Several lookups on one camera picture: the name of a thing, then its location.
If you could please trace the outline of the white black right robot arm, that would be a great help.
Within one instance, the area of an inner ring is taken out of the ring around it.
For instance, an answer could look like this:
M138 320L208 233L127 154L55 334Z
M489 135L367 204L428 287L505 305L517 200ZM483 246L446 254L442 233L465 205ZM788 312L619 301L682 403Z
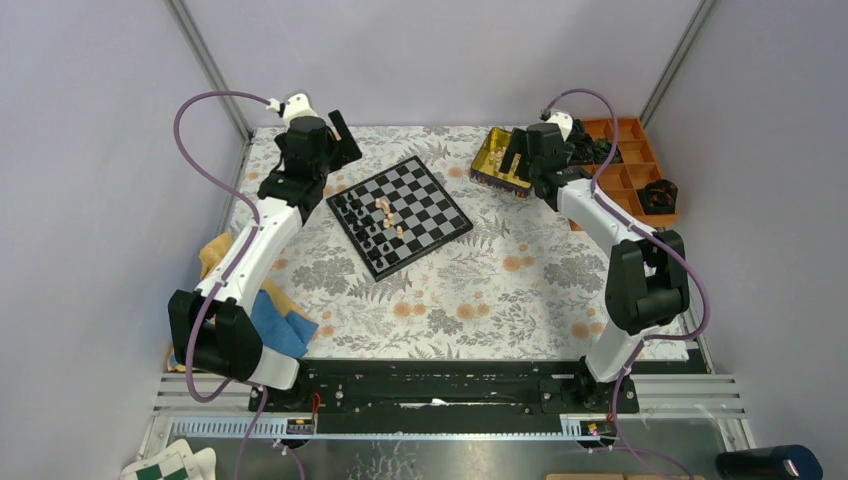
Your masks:
M682 238L658 232L618 206L583 167L570 163L569 114L516 128L503 159L538 198L579 225L609 260L605 306L610 321L585 356L587 376L573 386L575 402L597 412L613 398L610 382L629 369L649 337L690 306Z

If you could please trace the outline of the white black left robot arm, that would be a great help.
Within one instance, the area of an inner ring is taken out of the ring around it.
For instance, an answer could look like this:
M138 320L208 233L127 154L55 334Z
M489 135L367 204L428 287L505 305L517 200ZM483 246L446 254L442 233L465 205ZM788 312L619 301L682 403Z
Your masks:
M193 158L187 160L205 179L243 201L251 219L209 275L191 291L176 291L167 310L174 354L188 378L200 370L270 387L282 408L296 411L309 401L311 388L298 376L300 362L267 346L251 313L278 254L323 200L329 174L360 159L362 152L342 114L334 110L322 118L304 91L258 101L283 121L276 141L279 163L251 200Z

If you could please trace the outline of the gold tin box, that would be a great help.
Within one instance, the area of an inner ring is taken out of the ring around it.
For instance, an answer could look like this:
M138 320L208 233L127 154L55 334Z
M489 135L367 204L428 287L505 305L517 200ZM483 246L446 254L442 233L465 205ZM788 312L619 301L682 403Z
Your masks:
M469 176L483 186L526 198L532 193L532 186L515 175L520 156L516 154L513 157L511 168L506 173L500 171L511 136L512 133L503 128L491 128L471 163Z

